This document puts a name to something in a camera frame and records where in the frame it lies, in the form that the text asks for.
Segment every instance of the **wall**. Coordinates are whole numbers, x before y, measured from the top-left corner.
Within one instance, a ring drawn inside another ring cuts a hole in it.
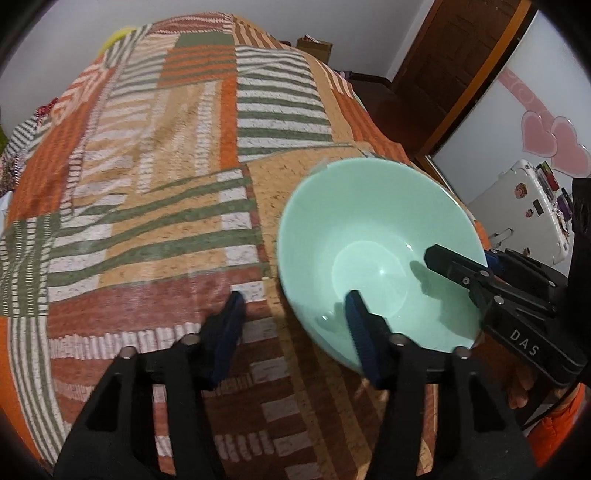
[[[557,171],[560,164],[555,157],[543,158],[524,151],[522,118],[527,110],[540,108],[527,90],[552,117],[567,118],[576,130],[577,142],[591,148],[591,83],[566,42],[543,15],[538,13],[534,18],[506,67],[528,87],[521,96],[518,94],[521,101],[504,86],[503,78],[497,78],[434,156],[435,164],[466,204],[520,158],[534,165],[547,160],[560,185],[571,190],[571,177]],[[528,102],[533,106],[526,108]],[[567,259],[557,269],[566,273],[569,265]]]
[[[385,76],[418,8],[417,0],[58,0],[0,77],[2,126],[10,131],[61,95],[118,28],[175,15],[225,11],[279,40],[310,34],[333,42],[330,66]]]
[[[402,43],[398,51],[394,55],[394,59],[390,64],[388,74],[386,75],[387,79],[394,79],[394,77],[398,73],[398,70],[402,66],[402,63],[404,62],[404,59],[406,58],[406,55],[408,54],[410,47],[413,46],[414,39],[417,38],[418,31],[423,26],[423,22],[427,18],[429,10],[431,10],[431,7],[433,6],[434,2],[435,0],[422,0],[416,2],[416,13],[414,15],[414,20],[408,26],[406,35],[404,36],[404,39],[402,40]]]

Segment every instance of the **storage box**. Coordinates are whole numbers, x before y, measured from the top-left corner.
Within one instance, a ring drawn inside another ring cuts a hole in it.
[[[332,43],[327,41],[316,43],[314,41],[306,40],[304,37],[302,37],[297,39],[297,45],[295,47],[298,50],[309,53],[314,58],[317,58],[324,63],[328,63],[330,52],[332,50]]]

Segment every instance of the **patchwork bedspread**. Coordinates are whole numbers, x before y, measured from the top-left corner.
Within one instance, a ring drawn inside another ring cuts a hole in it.
[[[172,18],[114,44],[29,144],[0,240],[0,405],[26,444],[53,464],[122,346],[167,348],[239,290],[242,342],[205,395],[228,475],[363,478],[385,398],[304,333],[275,240],[315,164],[373,155],[413,168],[350,84],[242,18]],[[173,472],[160,387],[154,421]]]

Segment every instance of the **bedspread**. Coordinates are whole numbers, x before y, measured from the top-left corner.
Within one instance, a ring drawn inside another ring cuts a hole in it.
[[[369,155],[414,168],[349,83],[242,18],[145,25],[97,58],[38,129],[0,241],[0,405],[31,450],[55,462],[122,346],[167,348],[239,290],[242,341],[205,394],[228,475],[363,478],[384,396],[304,333],[275,240],[310,168]],[[174,471],[162,387],[154,423]]]

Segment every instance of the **plastic bowl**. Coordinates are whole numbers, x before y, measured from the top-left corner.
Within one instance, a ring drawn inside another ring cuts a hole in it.
[[[357,371],[343,309],[350,290],[393,332],[425,348],[469,348],[479,311],[465,288],[427,269],[423,256],[433,244],[486,265],[466,212],[435,181],[394,161],[338,161],[302,181],[287,202],[277,245],[281,284],[312,339]]]

